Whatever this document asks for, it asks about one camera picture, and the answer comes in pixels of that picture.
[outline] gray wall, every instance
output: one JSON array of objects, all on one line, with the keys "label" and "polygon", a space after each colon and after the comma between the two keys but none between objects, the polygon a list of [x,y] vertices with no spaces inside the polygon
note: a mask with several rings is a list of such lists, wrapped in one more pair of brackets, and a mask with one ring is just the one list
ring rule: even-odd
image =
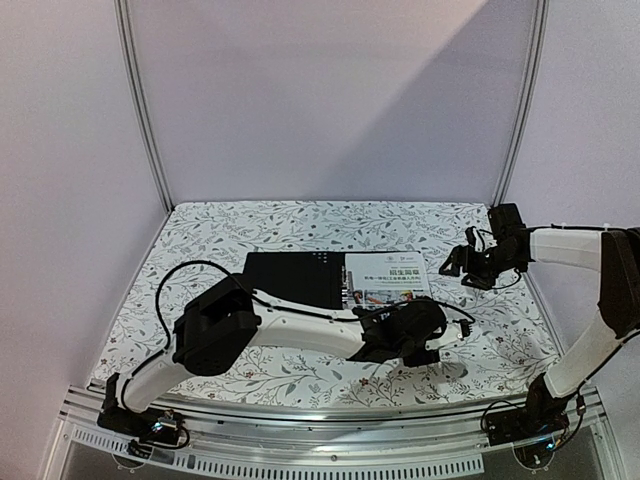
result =
[{"label": "gray wall", "polygon": [[534,5],[134,0],[176,201],[489,202]]},{"label": "gray wall", "polygon": [[[640,3],[551,2],[540,75],[508,200],[530,225],[640,226]],[[597,274],[534,265],[572,343],[590,321]],[[632,479],[640,478],[640,342],[596,376]]]},{"label": "gray wall", "polygon": [[0,478],[36,478],[163,212],[113,2],[0,5]]}]

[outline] floral tablecloth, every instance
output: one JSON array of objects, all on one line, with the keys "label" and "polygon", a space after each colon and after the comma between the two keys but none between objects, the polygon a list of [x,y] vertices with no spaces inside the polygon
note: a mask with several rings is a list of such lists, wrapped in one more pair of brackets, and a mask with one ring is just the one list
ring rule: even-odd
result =
[{"label": "floral tablecloth", "polygon": [[[229,202],[176,207],[122,307],[93,376],[139,364],[163,344],[154,293],[173,266],[210,259],[242,271],[253,251],[421,251],[436,299],[464,308],[478,324],[463,344],[441,352],[442,362],[410,369],[399,361],[352,363],[290,348],[252,347],[229,372],[194,378],[172,393],[230,402],[302,408],[431,405],[523,393],[558,358],[544,320],[524,282],[489,292],[438,275],[470,225],[487,229],[480,204],[400,202]],[[221,279],[214,269],[178,272],[163,290],[170,324],[183,306]],[[502,285],[515,276],[503,274]]]}]

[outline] paper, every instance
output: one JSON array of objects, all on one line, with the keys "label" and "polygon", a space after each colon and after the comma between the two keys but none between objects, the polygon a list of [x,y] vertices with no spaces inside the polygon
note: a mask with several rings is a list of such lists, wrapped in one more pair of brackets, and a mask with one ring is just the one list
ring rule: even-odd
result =
[{"label": "paper", "polygon": [[430,292],[420,252],[347,254],[345,270],[348,308],[380,307]]}]

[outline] black cable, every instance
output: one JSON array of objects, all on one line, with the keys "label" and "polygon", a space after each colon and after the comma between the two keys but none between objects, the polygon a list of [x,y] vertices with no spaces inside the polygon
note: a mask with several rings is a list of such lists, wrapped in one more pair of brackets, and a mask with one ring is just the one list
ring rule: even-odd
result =
[{"label": "black cable", "polygon": [[560,449],[564,448],[564,446],[567,445],[571,440],[573,440],[573,438],[578,433],[578,430],[580,430],[580,427],[582,426],[582,420],[584,420],[584,413],[580,415],[578,420],[578,425],[576,425],[576,428],[573,430],[573,432],[571,432],[571,435],[569,435],[569,438],[560,442],[560,444],[557,447],[554,447],[553,452],[559,451]]},{"label": "black cable", "polygon": [[385,314],[385,313],[390,313],[390,312],[394,311],[397,307],[401,307],[402,305],[407,305],[409,303],[417,303],[417,302],[435,303],[436,305],[439,305],[439,306],[444,307],[444,308],[449,308],[451,310],[454,310],[454,311],[460,313],[461,315],[464,315],[465,317],[467,317],[471,321],[471,324],[476,323],[476,319],[470,313],[465,312],[464,310],[462,310],[459,307],[456,307],[455,305],[450,305],[450,304],[448,304],[446,302],[441,302],[439,300],[434,300],[431,297],[420,297],[420,298],[414,298],[413,300],[404,300],[402,302],[392,303],[390,305],[387,305],[386,307],[379,308],[377,310],[373,310],[373,311],[371,311],[371,313],[363,315],[362,317],[348,319],[348,320],[347,319],[337,319],[337,321],[340,321],[340,322],[359,322],[361,320],[366,320],[368,318],[377,317],[378,315],[382,315],[382,314]]},{"label": "black cable", "polygon": [[482,417],[480,417],[480,430],[482,430],[484,433],[487,433],[487,434],[489,433],[489,432],[487,432],[487,428],[486,428],[486,425],[485,425],[485,421],[486,421],[487,415],[491,411],[491,409],[493,407],[495,407],[496,405],[498,405],[499,403],[505,403],[505,404],[507,404],[507,405],[509,405],[510,407],[513,407],[513,408],[520,408],[516,404],[511,403],[508,400],[496,400],[495,402],[490,403],[489,406],[482,413]]},{"label": "black cable", "polygon": [[515,270],[515,272],[518,274],[518,278],[516,278],[516,280],[513,283],[510,283],[509,285],[504,285],[503,287],[493,287],[493,290],[504,290],[505,288],[511,288],[514,285],[516,285],[520,280],[522,280],[522,274]]},{"label": "black cable", "polygon": [[591,232],[606,232],[606,231],[627,231],[626,228],[620,227],[594,227],[588,225],[556,225],[552,223],[551,225],[539,225],[537,227],[527,227],[525,230],[530,232],[535,232],[536,230],[540,230],[542,228],[553,228],[556,230],[587,230]]},{"label": "black cable", "polygon": [[560,442],[564,442],[565,438],[567,436],[567,433],[569,433],[569,426],[570,426],[570,422],[562,422],[564,427],[562,428],[562,434],[560,434]]},{"label": "black cable", "polygon": [[160,325],[162,325],[162,329],[164,330],[164,333],[167,336],[167,343],[165,344],[165,347],[164,347],[165,351],[169,350],[169,348],[171,347],[171,333],[169,332],[169,327],[167,327],[167,324],[164,321],[164,318],[162,317],[162,312],[160,311],[160,294],[162,293],[162,288],[167,283],[167,281],[173,276],[174,273],[176,273],[179,270],[182,270],[185,267],[190,267],[192,265],[207,265],[209,267],[216,268],[220,272],[224,273],[231,280],[233,280],[233,282],[236,285],[238,285],[238,287],[240,287],[242,290],[244,290],[255,301],[257,301],[258,303],[260,303],[260,304],[262,304],[264,306],[270,306],[268,303],[266,303],[263,300],[260,300],[259,298],[257,298],[253,294],[253,292],[249,291],[244,285],[242,285],[242,283],[240,283],[240,281],[236,277],[234,277],[231,274],[231,272],[229,272],[229,270],[224,268],[222,265],[219,265],[219,264],[217,264],[215,262],[212,262],[210,260],[189,260],[188,262],[183,262],[183,263],[181,263],[179,265],[176,265],[171,270],[169,270],[166,273],[166,275],[162,278],[162,280],[160,280],[160,284],[158,285],[158,288],[156,289],[156,297],[155,297],[156,316],[158,317],[158,321],[160,322]]},{"label": "black cable", "polygon": [[[132,411],[129,409],[129,407],[127,407],[125,401],[124,401],[124,397],[125,397],[125,392],[127,389],[127,386],[129,385],[129,382],[131,381],[131,379],[133,379],[133,377],[138,374],[144,367],[146,367],[149,363],[151,363],[152,361],[154,361],[156,358],[158,358],[159,356],[163,355],[164,353],[166,353],[167,351],[169,351],[169,348],[171,347],[171,333],[169,332],[169,327],[167,326],[166,322],[164,321],[164,318],[162,316],[162,311],[160,310],[160,295],[162,293],[162,288],[165,286],[165,284],[167,283],[167,281],[179,270],[182,270],[183,268],[186,267],[190,267],[193,265],[207,265],[210,267],[213,267],[217,270],[219,270],[220,272],[222,272],[223,274],[225,274],[227,277],[231,278],[233,280],[233,282],[238,285],[238,287],[240,287],[242,290],[244,290],[248,295],[251,296],[251,298],[256,301],[257,303],[259,303],[260,305],[267,307],[267,308],[273,308],[274,310],[279,310],[279,311],[290,311],[293,313],[299,313],[299,314],[303,314],[303,315],[309,315],[309,316],[313,316],[313,317],[319,317],[319,318],[325,318],[328,320],[331,320],[331,317],[327,316],[327,315],[322,315],[322,314],[318,314],[315,312],[307,312],[305,310],[298,310],[298,309],[293,309],[293,308],[289,308],[289,307],[278,307],[278,306],[273,306],[268,302],[265,302],[264,300],[258,298],[252,291],[250,291],[249,289],[247,289],[244,285],[242,285],[242,283],[231,274],[231,272],[229,272],[226,268],[224,268],[223,266],[212,262],[210,260],[189,260],[187,262],[183,262],[180,263],[179,265],[176,265],[175,267],[173,267],[171,270],[169,270],[165,276],[162,278],[162,280],[160,280],[160,284],[158,285],[158,288],[156,289],[156,294],[155,294],[155,309],[156,309],[156,316],[158,317],[158,321],[160,322],[160,325],[162,326],[162,329],[164,330],[165,335],[167,336],[167,342],[165,343],[165,347],[164,350],[160,350],[156,353],[154,353],[153,355],[151,355],[150,357],[147,357],[146,359],[144,359],[142,361],[142,363],[140,363],[140,365],[138,365],[136,367],[136,369],[131,373],[130,377],[125,380],[124,384],[122,385],[122,393],[120,395],[121,397],[121,403],[122,403],[122,407],[125,410],[128,411]],[[389,311],[394,310],[396,307],[402,306],[402,305],[406,305],[408,303],[411,302],[432,302],[435,303],[436,305],[440,305],[441,307],[444,308],[449,308],[451,310],[454,310],[464,316],[466,316],[471,323],[476,323],[476,319],[469,313],[465,312],[464,310],[462,310],[461,308],[458,308],[454,305],[449,305],[446,302],[440,302],[437,300],[434,300],[432,298],[429,297],[424,297],[424,298],[417,298],[417,299],[413,299],[413,300],[406,300],[404,302],[397,302],[394,304],[391,304],[383,309],[379,309],[379,310],[375,310],[373,311],[371,314],[365,315],[364,317],[357,317],[357,318],[353,318],[353,319],[335,319],[335,321],[338,322],[359,322],[361,321],[363,318],[370,318],[370,317],[375,317],[378,316],[380,314],[383,313],[387,313]]]},{"label": "black cable", "polygon": [[149,445],[150,447],[162,448],[164,450],[182,450],[191,443],[191,434],[189,433],[189,430],[182,426],[178,427],[178,431],[185,435],[185,440],[180,445],[161,445],[155,442],[147,442],[142,439],[140,439],[140,445]]},{"label": "black cable", "polygon": [[629,337],[625,338],[625,339],[623,340],[622,344],[623,344],[623,345],[625,345],[629,340],[631,340],[632,338],[637,337],[638,335],[640,335],[640,331],[638,331],[638,332],[634,333],[633,335],[631,335],[631,336],[629,336]]}]

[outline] robotic arm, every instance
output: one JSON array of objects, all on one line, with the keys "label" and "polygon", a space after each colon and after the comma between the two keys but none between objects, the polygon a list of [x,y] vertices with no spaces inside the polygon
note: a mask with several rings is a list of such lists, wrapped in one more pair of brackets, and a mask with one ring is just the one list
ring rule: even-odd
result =
[{"label": "robotic arm", "polygon": [[[525,407],[486,415],[494,445],[566,427],[569,400],[637,333],[640,229],[527,228],[513,204],[491,209],[489,220],[496,245],[478,251],[473,229],[468,229],[468,245],[453,249],[441,274],[462,271],[464,285],[484,290],[494,287],[500,273],[525,272],[534,261],[601,274],[591,324],[558,363],[532,382]],[[191,377],[223,374],[249,346],[311,349],[349,361],[401,358],[414,367],[438,362],[439,349],[468,337],[471,323],[447,322],[438,302],[428,298],[373,312],[325,310],[254,291],[242,275],[231,275],[187,304],[165,348],[132,371],[109,378],[98,425],[141,443],[181,448],[182,416],[149,404]]]},{"label": "robotic arm", "polygon": [[489,211],[496,246],[478,252],[473,231],[440,268],[466,273],[462,283],[488,290],[501,272],[530,262],[558,263],[600,272],[600,299],[591,323],[571,349],[529,387],[523,409],[486,416],[492,444],[554,431],[580,387],[640,328],[640,229],[527,228],[514,204]]},{"label": "robotic arm", "polygon": [[[327,310],[254,291],[242,275],[230,275],[187,304],[167,346],[108,379],[98,425],[147,444],[176,446],[182,416],[149,404],[189,378],[227,372],[247,347],[303,348],[354,362],[401,358],[416,367],[439,362],[439,349],[468,337],[470,325],[447,322],[430,298],[375,311]],[[134,446],[141,456],[140,444]]]}]

